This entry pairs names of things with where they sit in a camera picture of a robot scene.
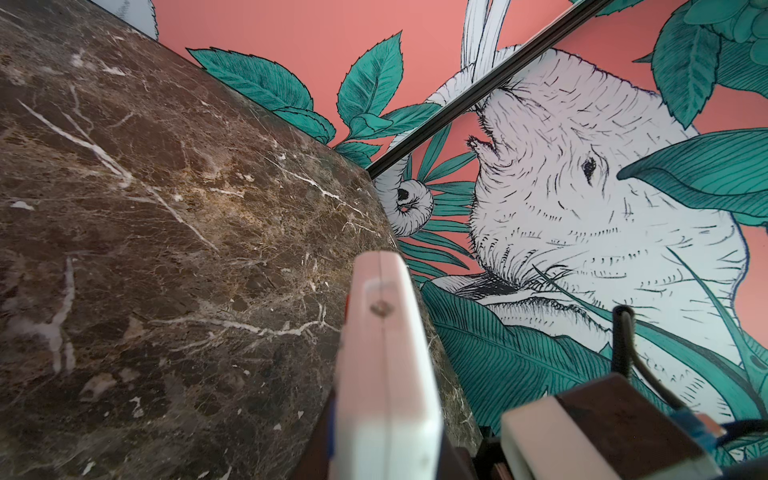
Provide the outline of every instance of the white plastic part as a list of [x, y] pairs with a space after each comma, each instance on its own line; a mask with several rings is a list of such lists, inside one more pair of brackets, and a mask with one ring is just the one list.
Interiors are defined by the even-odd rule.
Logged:
[[332, 480], [435, 480], [440, 399], [411, 279], [397, 253], [355, 259], [335, 383]]
[[554, 396], [504, 412], [502, 451], [515, 480], [621, 480]]

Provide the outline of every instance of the pink wall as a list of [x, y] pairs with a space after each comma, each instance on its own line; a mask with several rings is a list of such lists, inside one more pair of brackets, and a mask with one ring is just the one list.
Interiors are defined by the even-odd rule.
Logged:
[[[309, 88], [315, 111], [336, 126], [338, 141], [347, 129], [336, 112], [336, 93], [350, 65], [373, 45], [402, 31], [403, 79], [388, 110], [423, 102], [459, 70], [465, 2], [154, 0], [154, 4], [160, 42], [190, 61], [194, 60], [186, 48], [216, 47], [269, 58], [288, 68]], [[515, 0], [499, 44], [527, 41], [569, 6], [568, 0]]]

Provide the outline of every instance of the black cable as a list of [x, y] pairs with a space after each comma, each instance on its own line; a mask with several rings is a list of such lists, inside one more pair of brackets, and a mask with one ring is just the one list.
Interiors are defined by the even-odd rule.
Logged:
[[768, 457], [723, 468], [723, 476], [717, 480], [765, 480], [768, 478]]
[[514, 54], [493, 68], [484, 77], [478, 79], [464, 93], [450, 101], [438, 113], [416, 128], [411, 134], [397, 144], [392, 150], [384, 153], [377, 161], [367, 168], [371, 179], [381, 175], [385, 170], [405, 157], [419, 145], [423, 144], [441, 128], [450, 124], [459, 115], [463, 115], [472, 105], [477, 104], [486, 95], [501, 87], [516, 73], [534, 61], [549, 48], [554, 47], [560, 40], [584, 22], [594, 17], [600, 10], [607, 7], [612, 0], [582, 0], [570, 7], [551, 25], [537, 33], [525, 42]]
[[627, 309], [629, 309], [630, 315], [634, 317], [634, 312], [628, 306], [619, 305], [614, 308], [614, 351], [611, 354], [611, 371], [620, 373], [625, 378], [629, 378], [632, 373], [632, 357], [627, 351], [627, 344], [624, 341], [624, 323], [621, 321], [621, 313]]
[[721, 425], [726, 434], [717, 439], [717, 446], [721, 447], [733, 440], [755, 433], [768, 433], [768, 420], [736, 420]]
[[[614, 328], [616, 328], [617, 323], [622, 333], [624, 334], [623, 344], [619, 343], [619, 345], [622, 345], [620, 347], [620, 351], [629, 356], [629, 359], [632, 363], [634, 363], [635, 368], [637, 368], [637, 371], [640, 372], [643, 378], [645, 378], [646, 382], [648, 382], [648, 385], [656, 390], [656, 393], [658, 393], [661, 399], [663, 399], [670, 407], [675, 410], [687, 409], [687, 405], [682, 400], [680, 400], [677, 395], [672, 393], [671, 390], [665, 387], [664, 384], [661, 383], [659, 379], [656, 378], [656, 376], [648, 369], [648, 366], [637, 354], [637, 350], [634, 349], [634, 311], [629, 306], [620, 305], [614, 309]], [[614, 354], [616, 352], [616, 347], [617, 344], [614, 341]], [[621, 360], [621, 362], [617, 361], [617, 367], [622, 369], [626, 368], [626, 377], [628, 378], [629, 372], [628, 366], [625, 365], [626, 363], [628, 363], [627, 360]]]

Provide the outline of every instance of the elephant eye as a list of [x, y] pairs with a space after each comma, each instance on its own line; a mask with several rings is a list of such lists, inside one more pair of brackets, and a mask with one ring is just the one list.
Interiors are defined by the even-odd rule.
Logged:
[[581, 169], [584, 171], [584, 176], [587, 178], [587, 183], [590, 185], [592, 185], [592, 174], [597, 167], [594, 158], [590, 158], [581, 165]]

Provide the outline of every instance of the white plastic device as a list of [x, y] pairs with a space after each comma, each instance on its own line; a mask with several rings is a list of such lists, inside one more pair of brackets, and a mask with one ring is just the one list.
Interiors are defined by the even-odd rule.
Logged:
[[435, 480], [440, 399], [400, 255], [355, 259], [336, 357], [330, 480]]

